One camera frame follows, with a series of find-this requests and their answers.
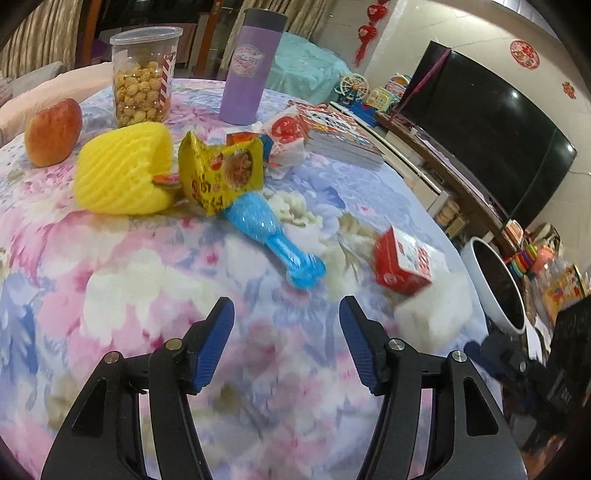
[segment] small cardboard box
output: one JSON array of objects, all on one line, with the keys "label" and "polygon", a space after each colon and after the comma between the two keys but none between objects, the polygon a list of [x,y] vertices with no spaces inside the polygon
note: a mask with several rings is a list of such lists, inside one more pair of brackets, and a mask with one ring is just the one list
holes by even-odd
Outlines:
[{"label": "small cardboard box", "polygon": [[445,255],[397,228],[390,227],[375,245],[376,281],[394,291],[413,295],[437,270],[447,271]]}]

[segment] plastic bottle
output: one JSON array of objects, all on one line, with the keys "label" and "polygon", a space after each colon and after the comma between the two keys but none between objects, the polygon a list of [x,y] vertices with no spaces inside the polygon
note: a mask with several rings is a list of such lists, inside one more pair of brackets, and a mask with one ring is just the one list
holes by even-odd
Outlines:
[{"label": "plastic bottle", "polygon": [[246,10],[220,107],[220,119],[224,122],[233,125],[256,122],[256,112],[286,22],[285,15],[269,10]]}]

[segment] red paper decoration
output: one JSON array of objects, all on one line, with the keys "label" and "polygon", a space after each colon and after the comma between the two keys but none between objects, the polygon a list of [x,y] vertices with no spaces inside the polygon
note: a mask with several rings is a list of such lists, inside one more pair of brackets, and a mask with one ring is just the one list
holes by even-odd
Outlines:
[{"label": "red paper decoration", "polygon": [[357,49],[355,53],[355,60],[353,64],[358,67],[361,64],[361,60],[365,57],[365,50],[368,48],[369,42],[371,42],[377,35],[378,29],[375,28],[373,25],[361,25],[357,30],[357,35],[361,40],[361,46]]},{"label": "red paper decoration", "polygon": [[519,65],[526,69],[535,70],[540,66],[540,57],[535,48],[523,40],[511,42],[511,55]]},{"label": "red paper decoration", "polygon": [[368,7],[368,18],[371,25],[379,22],[388,13],[388,9],[383,5],[370,5]]},{"label": "red paper decoration", "polygon": [[577,96],[574,94],[574,87],[570,84],[570,82],[564,82],[562,84],[562,89],[570,98],[572,98],[572,99],[577,98]]},{"label": "red paper decoration", "polygon": [[357,49],[357,52],[355,53],[355,59],[353,61],[353,65],[356,67],[361,64],[363,57],[365,57],[365,51],[367,50],[369,42],[378,36],[378,29],[375,28],[374,25],[386,15],[388,15],[388,9],[384,5],[387,4],[389,0],[377,1],[377,4],[372,4],[367,9],[369,24],[361,25],[361,27],[359,27],[357,30],[357,34],[361,40],[361,46]]}]

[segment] round table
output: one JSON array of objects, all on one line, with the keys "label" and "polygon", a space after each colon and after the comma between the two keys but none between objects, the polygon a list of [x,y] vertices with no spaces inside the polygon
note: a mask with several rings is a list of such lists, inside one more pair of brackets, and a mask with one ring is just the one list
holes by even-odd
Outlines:
[{"label": "round table", "polygon": [[[189,129],[206,140],[227,126],[217,115],[222,92],[222,82],[176,80],[166,122],[176,146]],[[288,98],[266,91],[259,119]],[[235,326],[212,383],[190,397],[214,479],[356,478],[381,399],[359,381],[339,300],[355,295],[395,335],[400,296],[374,280],[374,235],[392,223],[443,251],[452,271],[464,270],[458,253],[386,164],[369,171],[313,154],[283,178],[268,177],[264,190],[287,235],[326,263],[326,278],[308,292],[290,287],[272,255],[222,218],[182,206],[130,218],[84,211],[71,187],[77,152],[115,127],[112,109],[110,89],[83,103],[79,145],[57,166],[34,168],[22,135],[0,150],[0,436],[38,478],[105,353],[150,352],[228,296]],[[486,335],[470,287],[473,317],[441,355]],[[487,383],[499,398],[497,383]],[[141,398],[147,467],[158,476]],[[427,438],[424,417],[414,473]]]}]

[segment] book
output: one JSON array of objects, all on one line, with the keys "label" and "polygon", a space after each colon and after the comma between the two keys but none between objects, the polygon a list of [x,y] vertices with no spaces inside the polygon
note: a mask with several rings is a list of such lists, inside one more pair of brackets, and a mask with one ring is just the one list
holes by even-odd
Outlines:
[{"label": "book", "polygon": [[368,140],[353,118],[324,105],[307,105],[294,100],[288,105],[298,109],[308,151],[364,168],[375,169],[384,162],[380,150]]}]

